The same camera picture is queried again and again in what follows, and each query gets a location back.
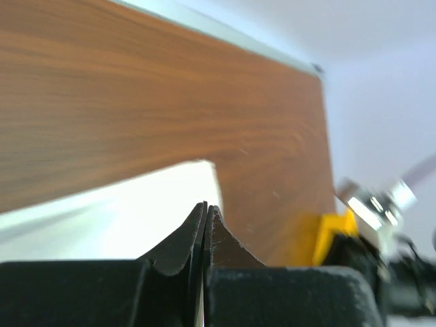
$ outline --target yellow object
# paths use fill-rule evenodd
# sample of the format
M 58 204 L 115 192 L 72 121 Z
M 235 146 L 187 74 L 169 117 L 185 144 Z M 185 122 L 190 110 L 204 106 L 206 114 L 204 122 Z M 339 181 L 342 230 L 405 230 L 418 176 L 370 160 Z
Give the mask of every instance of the yellow object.
M 350 209 L 347 209 L 344 215 L 328 214 L 322 216 L 313 252 L 312 263 L 314 266 L 322 264 L 332 246 L 334 235 L 338 233 L 348 236 L 359 234 L 354 214 Z

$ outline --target brown wooden surface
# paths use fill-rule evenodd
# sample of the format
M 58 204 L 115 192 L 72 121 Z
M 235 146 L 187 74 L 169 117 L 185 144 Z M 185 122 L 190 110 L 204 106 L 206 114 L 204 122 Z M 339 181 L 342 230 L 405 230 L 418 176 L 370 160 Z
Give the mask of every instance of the brown wooden surface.
M 332 209 L 317 78 L 104 0 L 0 8 L 0 211 L 207 158 L 247 248 L 307 262 Z

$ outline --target yellow block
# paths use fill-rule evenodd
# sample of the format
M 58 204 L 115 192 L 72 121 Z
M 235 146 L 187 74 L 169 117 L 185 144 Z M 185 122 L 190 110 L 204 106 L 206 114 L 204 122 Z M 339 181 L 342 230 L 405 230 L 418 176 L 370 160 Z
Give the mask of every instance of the yellow block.
M 319 266 L 330 250 L 335 234 L 357 236 L 358 229 L 354 214 L 347 209 L 344 215 L 328 214 L 321 218 L 320 228 L 313 252 L 313 265 Z

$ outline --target wooden table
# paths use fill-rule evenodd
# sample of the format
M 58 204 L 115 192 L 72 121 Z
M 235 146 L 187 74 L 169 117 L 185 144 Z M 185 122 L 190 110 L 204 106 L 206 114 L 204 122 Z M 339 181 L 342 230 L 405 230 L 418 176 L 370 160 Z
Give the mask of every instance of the wooden table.
M 0 211 L 206 158 L 246 247 L 308 262 L 333 201 L 316 77 L 104 0 L 0 7 Z

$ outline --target wood grain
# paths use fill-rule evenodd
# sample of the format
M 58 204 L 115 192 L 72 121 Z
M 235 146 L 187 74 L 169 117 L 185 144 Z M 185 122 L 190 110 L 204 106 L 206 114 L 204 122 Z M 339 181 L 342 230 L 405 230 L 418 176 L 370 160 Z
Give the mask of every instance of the wood grain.
M 104 0 L 0 7 L 0 211 L 206 158 L 247 248 L 307 263 L 332 209 L 317 78 Z

